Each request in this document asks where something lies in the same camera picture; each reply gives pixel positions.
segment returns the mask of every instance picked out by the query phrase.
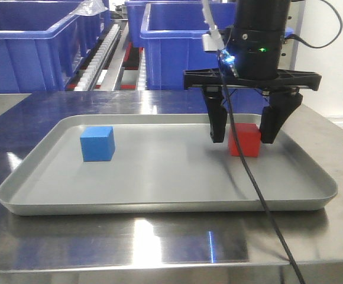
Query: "black cable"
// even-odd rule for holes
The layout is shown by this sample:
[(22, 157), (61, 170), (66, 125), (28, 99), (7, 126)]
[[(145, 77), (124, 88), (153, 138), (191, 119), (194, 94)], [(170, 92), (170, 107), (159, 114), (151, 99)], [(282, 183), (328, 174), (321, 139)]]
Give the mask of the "black cable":
[(226, 82), (225, 82), (225, 79), (224, 79), (224, 76), (219, 68), (219, 72), (220, 72), (220, 77), (221, 77), (221, 81), (222, 81), (222, 84), (223, 84), (223, 88), (224, 88), (224, 94), (225, 94), (225, 97), (226, 97), (226, 100), (227, 100), (227, 103), (228, 103), (228, 112), (229, 112), (229, 120), (231, 122), (231, 128), (232, 128), (232, 134), (233, 134), (233, 138), (235, 140), (235, 143), (236, 143), (236, 146), (237, 146), (237, 150), (240, 154), (240, 159), (241, 159), (241, 162), (242, 162), (242, 165), (244, 166), (244, 169), (245, 171), (247, 172), (249, 178), (250, 178), (250, 181), (252, 182), (253, 184), (253, 187), (258, 195), (258, 198), (260, 199), (261, 201), (261, 204), (262, 204), (262, 207), (264, 208), (264, 211), (267, 215), (267, 218), (268, 220), (270, 221), (271, 225), (273, 226), (274, 228), (274, 231), (276, 232), (288, 258), (289, 258), (289, 261), (290, 261), (290, 264), (292, 265), (292, 267), (294, 268), (294, 271), (296, 273), (296, 276), (299, 280), (299, 283), (300, 284), (305, 284), (306, 282), (304, 281), (304, 278), (303, 278), (303, 275), (302, 273), (300, 272), (300, 269), (299, 267), (297, 266), (296, 262), (295, 262), (295, 259), (289, 249), (289, 246), (287, 245), (286, 243), (286, 240), (284, 239), (280, 229), (279, 229), (279, 226), (276, 222), (276, 220), (274, 219), (273, 217), (273, 214), (271, 213), (264, 197), (263, 197), (263, 194), (260, 190), (260, 188), (258, 187), (258, 184), (257, 182), (255, 181), (254, 179), (254, 176), (248, 166), (248, 163), (247, 161), (245, 160), (245, 157), (244, 157), (244, 153), (242, 152), (242, 148), (240, 146), (240, 141), (238, 139), (238, 135), (237, 135), (237, 132), (236, 132), (236, 126), (235, 126), (235, 120), (234, 120), (234, 116), (233, 116), (233, 108), (232, 108), (232, 102), (230, 100), (230, 97), (229, 97), (229, 91), (228, 91), (228, 87), (226, 85)]
[(339, 30), (338, 30), (337, 35), (334, 37), (334, 39), (331, 40), (329, 43), (324, 44), (323, 46), (312, 46), (311, 44), (307, 43), (307, 41), (305, 41), (304, 39), (302, 39), (301, 37), (299, 37), (296, 34), (289, 35), (288, 37), (286, 37), (286, 40), (293, 39), (293, 40), (297, 40), (297, 41), (301, 42), (305, 46), (308, 46), (312, 49), (322, 49), (322, 48), (327, 47), (328, 45), (332, 44), (336, 39), (338, 39), (339, 35), (342, 33), (342, 28), (343, 28), (342, 18), (340, 16), (339, 12), (336, 10), (336, 8), (331, 3), (329, 3), (327, 0), (320, 0), (320, 1), (326, 3), (329, 7), (331, 7), (331, 9), (333, 10), (333, 12), (336, 14), (336, 16), (338, 18)]
[[(231, 97), (234, 93), (237, 92), (238, 89), (234, 89), (230, 94), (229, 97)], [(224, 105), (226, 103), (226, 99), (221, 103), (222, 105)]]

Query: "stainless steel table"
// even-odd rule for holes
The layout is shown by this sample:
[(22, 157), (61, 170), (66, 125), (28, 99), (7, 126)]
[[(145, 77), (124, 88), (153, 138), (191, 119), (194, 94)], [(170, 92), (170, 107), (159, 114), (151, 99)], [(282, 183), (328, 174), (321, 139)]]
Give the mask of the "stainless steel table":
[[(205, 106), (189, 91), (32, 94), (0, 116), (0, 183), (64, 117), (195, 112)], [(343, 283), (343, 130), (305, 106), (284, 130), (336, 180), (339, 194), (323, 210), (275, 217), (307, 283)], [(0, 283), (297, 279), (262, 212), (18, 217), (0, 205)]]

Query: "blue crate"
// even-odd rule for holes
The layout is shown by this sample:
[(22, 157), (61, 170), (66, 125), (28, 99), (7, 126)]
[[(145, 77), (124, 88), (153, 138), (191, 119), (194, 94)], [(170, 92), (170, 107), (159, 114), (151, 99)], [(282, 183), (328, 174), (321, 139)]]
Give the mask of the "blue crate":
[(0, 93), (62, 91), (86, 54), (77, 2), (0, 1)]
[(143, 22), (143, 15), (145, 11), (145, 6), (150, 2), (157, 3), (169, 3), (169, 2), (180, 2), (182, 0), (175, 1), (158, 1), (158, 0), (130, 0), (125, 1), (125, 6), (127, 7), (127, 17), (128, 17), (128, 28), (130, 30), (130, 36), (132, 45), (134, 47), (144, 47), (143, 40), (140, 38), (141, 24)]
[[(56, 0), (58, 2), (83, 2), (83, 0)], [(102, 0), (105, 7), (109, 8), (108, 0)], [(99, 15), (95, 16), (88, 16), (83, 17), (80, 19), (81, 25), (85, 29), (85, 37), (86, 37), (86, 47), (87, 53), (82, 54), (82, 56), (87, 56), (89, 54), (90, 49), (93, 49), (97, 42), (99, 36), (103, 33), (103, 31), (108, 31), (109, 27), (111, 26), (111, 13), (109, 10), (100, 13)]]
[[(215, 23), (223, 29), (234, 23), (235, 3), (211, 3)], [(140, 37), (144, 40), (148, 89), (183, 89), (183, 71), (215, 68), (216, 54), (205, 53), (202, 4), (147, 4)]]

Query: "gray tray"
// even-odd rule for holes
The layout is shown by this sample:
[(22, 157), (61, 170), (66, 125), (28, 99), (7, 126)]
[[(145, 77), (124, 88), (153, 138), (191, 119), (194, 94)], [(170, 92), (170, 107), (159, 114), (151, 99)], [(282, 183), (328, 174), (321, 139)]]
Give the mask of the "gray tray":
[[(83, 162), (79, 136), (88, 125), (114, 126), (110, 162)], [(247, 160), (273, 211), (320, 209), (337, 193), (282, 131)], [(66, 118), (3, 182), (0, 203), (18, 215), (262, 210), (240, 159), (227, 143), (211, 142), (208, 116), (200, 114)]]

